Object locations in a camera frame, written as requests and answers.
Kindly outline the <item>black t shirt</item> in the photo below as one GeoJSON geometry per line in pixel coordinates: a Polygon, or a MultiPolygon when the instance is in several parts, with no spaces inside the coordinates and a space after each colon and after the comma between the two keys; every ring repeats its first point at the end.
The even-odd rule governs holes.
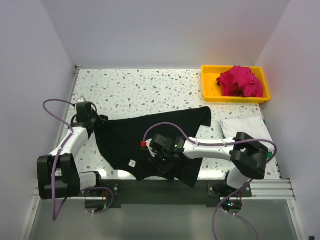
{"type": "Polygon", "coordinates": [[[169,154],[159,150],[153,154],[142,149],[141,142],[150,143],[155,135],[175,140],[187,135],[196,137],[200,126],[209,127],[212,121],[209,107],[178,110],[141,117],[109,120],[95,131],[96,144],[100,154],[114,170],[126,171],[137,180],[148,177],[179,179],[194,188],[202,165],[202,158],[188,159],[185,155],[174,162],[169,154]]]}

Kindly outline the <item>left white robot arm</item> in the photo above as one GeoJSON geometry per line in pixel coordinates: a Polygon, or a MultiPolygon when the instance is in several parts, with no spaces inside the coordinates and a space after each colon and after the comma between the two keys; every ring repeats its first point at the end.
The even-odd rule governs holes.
{"type": "Polygon", "coordinates": [[[72,106],[76,109],[76,115],[71,123],[66,124],[66,137],[51,153],[40,156],[36,163],[38,191],[43,200],[50,200],[53,191],[59,199],[77,197],[84,190],[92,196],[99,196],[104,190],[97,171],[78,170],[76,156],[105,120],[98,115],[92,102],[83,101],[72,106]]]}

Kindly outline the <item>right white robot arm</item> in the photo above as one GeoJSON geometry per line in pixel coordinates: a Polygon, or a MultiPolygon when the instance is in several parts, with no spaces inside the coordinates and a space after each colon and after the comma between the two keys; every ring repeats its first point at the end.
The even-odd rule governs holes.
{"type": "Polygon", "coordinates": [[[183,136],[171,139],[156,134],[143,147],[149,150],[150,162],[161,176],[201,159],[233,163],[235,167],[226,173],[224,182],[213,187],[216,192],[230,197],[235,196],[249,180],[263,180],[268,161],[268,148],[244,132],[222,140],[183,136]]]}

